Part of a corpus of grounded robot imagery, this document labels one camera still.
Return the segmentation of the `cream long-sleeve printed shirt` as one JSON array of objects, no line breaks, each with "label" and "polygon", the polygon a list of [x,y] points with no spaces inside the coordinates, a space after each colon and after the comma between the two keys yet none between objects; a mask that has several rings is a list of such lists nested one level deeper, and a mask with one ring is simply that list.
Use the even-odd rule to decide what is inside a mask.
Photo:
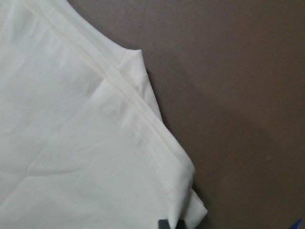
[{"label": "cream long-sleeve printed shirt", "polygon": [[1,1],[1,228],[194,229],[194,174],[141,50],[66,0]]}]

